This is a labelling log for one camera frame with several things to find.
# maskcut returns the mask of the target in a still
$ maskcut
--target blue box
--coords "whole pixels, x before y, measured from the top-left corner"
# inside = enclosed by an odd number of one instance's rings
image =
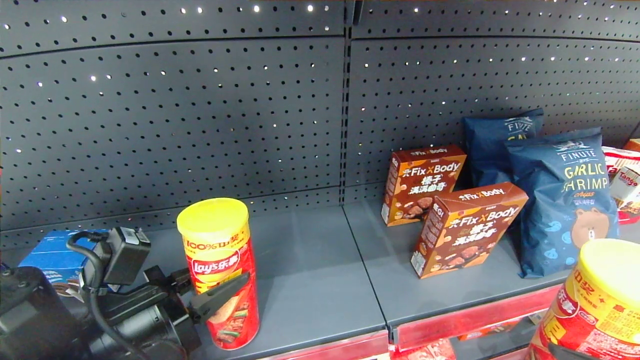
[[[98,233],[108,233],[109,230],[89,230]],[[42,241],[22,260],[20,266],[33,266],[42,270],[47,280],[53,285],[58,294],[71,296],[67,290],[77,293],[79,287],[78,275],[87,262],[87,258],[73,250],[67,249],[67,240],[78,231],[51,231]],[[81,238],[76,245],[93,250],[95,243],[87,238]]]

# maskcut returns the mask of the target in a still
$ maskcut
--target finute garlic shrimp chips bag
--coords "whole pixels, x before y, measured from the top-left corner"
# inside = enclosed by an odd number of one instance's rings
[[[600,128],[505,142],[522,210],[522,277],[572,268],[589,240],[618,237]]]

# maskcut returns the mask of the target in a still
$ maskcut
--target red shelf edge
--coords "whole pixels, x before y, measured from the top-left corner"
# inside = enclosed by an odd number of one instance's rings
[[[548,309],[560,284],[480,306],[462,309],[397,327],[396,349],[409,350],[442,338],[468,334],[485,326]]]
[[[325,360],[343,359],[358,360],[370,358],[389,351],[389,333],[380,330],[356,336],[354,338],[335,341],[333,343],[295,350],[286,354],[269,357],[270,360]]]

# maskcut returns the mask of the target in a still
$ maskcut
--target yellow lid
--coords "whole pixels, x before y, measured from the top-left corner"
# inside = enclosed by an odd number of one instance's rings
[[[176,224],[184,236],[206,236],[210,241],[225,241],[240,231],[248,220],[249,210],[242,201],[220,197],[188,206],[180,212]]]
[[[585,271],[595,285],[629,306],[640,308],[640,244],[619,239],[588,241],[580,250]]]

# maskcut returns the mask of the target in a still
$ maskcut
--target blue chip bag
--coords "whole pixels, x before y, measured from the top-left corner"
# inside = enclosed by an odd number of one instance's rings
[[[599,127],[505,144],[516,185],[529,196],[521,212],[522,277],[572,268],[587,241],[618,237]]]
[[[536,137],[542,128],[543,118],[542,109],[527,111],[510,119],[463,118],[474,186],[513,182],[504,141]]]

